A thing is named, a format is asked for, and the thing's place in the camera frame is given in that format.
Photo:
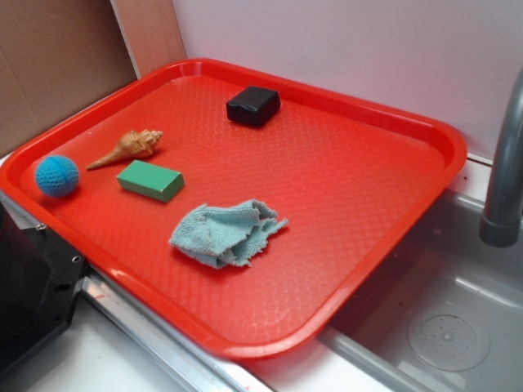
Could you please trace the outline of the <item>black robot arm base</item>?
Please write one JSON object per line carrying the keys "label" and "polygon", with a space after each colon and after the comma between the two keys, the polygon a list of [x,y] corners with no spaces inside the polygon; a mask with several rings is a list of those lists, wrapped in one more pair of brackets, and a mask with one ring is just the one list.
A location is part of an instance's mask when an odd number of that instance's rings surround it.
{"label": "black robot arm base", "polygon": [[50,228],[21,229],[1,207],[1,377],[71,324],[87,262]]}

